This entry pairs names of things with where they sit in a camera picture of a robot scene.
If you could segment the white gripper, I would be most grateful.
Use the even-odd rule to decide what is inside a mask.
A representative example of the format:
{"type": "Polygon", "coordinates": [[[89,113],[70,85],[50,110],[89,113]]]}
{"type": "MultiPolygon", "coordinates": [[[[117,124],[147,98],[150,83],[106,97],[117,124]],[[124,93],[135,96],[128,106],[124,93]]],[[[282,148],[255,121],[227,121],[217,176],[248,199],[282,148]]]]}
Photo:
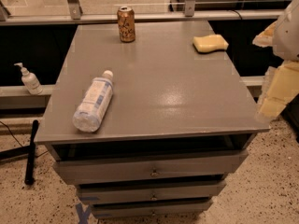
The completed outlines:
{"type": "Polygon", "coordinates": [[[299,94],[299,0],[292,0],[277,22],[272,22],[256,35],[252,44],[271,47],[284,61],[265,73],[262,94],[258,99],[257,117],[275,119],[299,94]]]}

